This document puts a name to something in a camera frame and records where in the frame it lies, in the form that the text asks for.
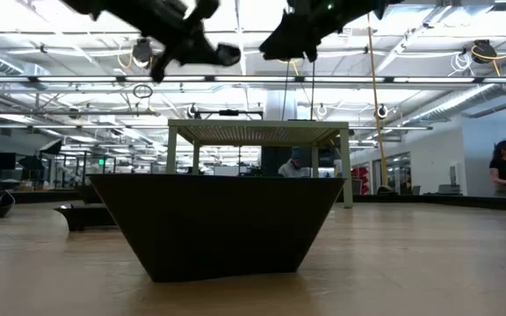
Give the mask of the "black deep square bowl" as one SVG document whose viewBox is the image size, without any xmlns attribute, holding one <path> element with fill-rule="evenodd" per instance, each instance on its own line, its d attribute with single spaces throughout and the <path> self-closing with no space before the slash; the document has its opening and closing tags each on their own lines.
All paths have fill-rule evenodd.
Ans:
<svg viewBox="0 0 506 316">
<path fill-rule="evenodd" d="M 76 188 L 79 197 L 85 204 L 102 204 L 103 201 L 91 184 L 85 184 Z"/>
</svg>

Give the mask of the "small black square plate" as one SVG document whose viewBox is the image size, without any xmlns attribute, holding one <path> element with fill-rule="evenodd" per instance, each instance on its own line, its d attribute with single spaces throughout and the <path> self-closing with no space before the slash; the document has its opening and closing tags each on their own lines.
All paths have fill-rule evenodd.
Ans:
<svg viewBox="0 0 506 316">
<path fill-rule="evenodd" d="M 66 219 L 70 232 L 81 232 L 87 227 L 116 226 L 103 204 L 61 205 L 54 210 Z"/>
</svg>

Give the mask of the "light wooden table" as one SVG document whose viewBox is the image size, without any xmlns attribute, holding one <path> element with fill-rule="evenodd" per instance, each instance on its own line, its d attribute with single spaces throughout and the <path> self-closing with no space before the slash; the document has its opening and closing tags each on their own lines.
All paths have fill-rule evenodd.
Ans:
<svg viewBox="0 0 506 316">
<path fill-rule="evenodd" d="M 343 174 L 343 206 L 353 206 L 350 127 L 347 122 L 311 120 L 200 120 L 171 119 L 168 121 L 166 172 L 176 172 L 177 137 L 193 145 L 192 168 L 198 174 L 199 150 L 203 147 L 310 147 L 312 177 L 319 176 L 318 148 L 340 138 Z"/>
</svg>

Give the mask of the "red background object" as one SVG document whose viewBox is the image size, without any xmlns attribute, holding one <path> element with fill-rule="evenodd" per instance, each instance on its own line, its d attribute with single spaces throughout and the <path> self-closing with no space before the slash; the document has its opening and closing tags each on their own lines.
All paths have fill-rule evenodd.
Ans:
<svg viewBox="0 0 506 316">
<path fill-rule="evenodd" d="M 351 168 L 354 195 L 368 195 L 370 193 L 369 174 L 370 170 L 367 165 L 357 165 Z"/>
</svg>

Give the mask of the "black wavy-edged square plate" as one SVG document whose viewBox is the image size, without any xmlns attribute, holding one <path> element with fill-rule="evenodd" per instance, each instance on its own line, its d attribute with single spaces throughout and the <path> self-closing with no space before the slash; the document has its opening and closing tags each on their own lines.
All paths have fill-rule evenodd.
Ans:
<svg viewBox="0 0 506 316">
<path fill-rule="evenodd" d="M 340 178 L 95 174 L 90 181 L 150 278 L 293 273 Z"/>
</svg>

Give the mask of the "black metal rig frame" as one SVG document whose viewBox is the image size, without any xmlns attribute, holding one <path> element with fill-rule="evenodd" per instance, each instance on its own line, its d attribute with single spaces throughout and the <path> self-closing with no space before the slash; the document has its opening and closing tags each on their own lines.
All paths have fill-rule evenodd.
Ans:
<svg viewBox="0 0 506 316">
<path fill-rule="evenodd" d="M 82 205 L 103 206 L 102 202 L 92 203 L 83 202 L 81 196 L 73 190 L 58 191 L 39 191 L 39 192 L 11 192 L 17 205 L 21 204 L 44 204 L 44 203 L 63 203 L 69 201 L 81 202 Z M 355 204 L 371 203 L 371 204 L 432 204 L 432 205 L 449 205 L 471 208 L 481 208 L 489 210 L 506 211 L 506 197 L 469 197 L 469 196 L 445 196 L 445 195 L 368 195 L 355 196 L 353 198 Z"/>
</svg>

